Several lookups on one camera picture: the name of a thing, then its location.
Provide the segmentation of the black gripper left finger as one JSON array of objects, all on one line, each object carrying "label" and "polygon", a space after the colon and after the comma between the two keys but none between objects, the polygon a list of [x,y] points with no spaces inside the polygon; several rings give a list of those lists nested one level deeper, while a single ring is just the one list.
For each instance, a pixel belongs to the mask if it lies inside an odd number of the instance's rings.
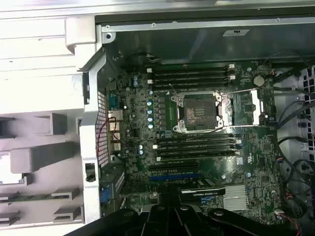
[{"label": "black gripper left finger", "polygon": [[158,193],[158,203],[149,211],[137,213],[123,208],[77,230],[68,236],[166,236],[171,208],[176,200],[176,187],[164,187]]}]

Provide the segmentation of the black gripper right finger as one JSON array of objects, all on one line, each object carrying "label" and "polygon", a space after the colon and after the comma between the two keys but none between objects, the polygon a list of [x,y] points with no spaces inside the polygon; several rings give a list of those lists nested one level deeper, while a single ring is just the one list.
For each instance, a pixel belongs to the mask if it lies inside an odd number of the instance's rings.
[{"label": "black gripper right finger", "polygon": [[171,212],[188,236],[292,236],[298,229],[282,229],[275,225],[265,225],[224,208],[214,208],[203,215],[181,200],[183,195],[196,194],[199,197],[217,196],[225,193],[225,188],[181,190],[176,187],[176,200]]}]

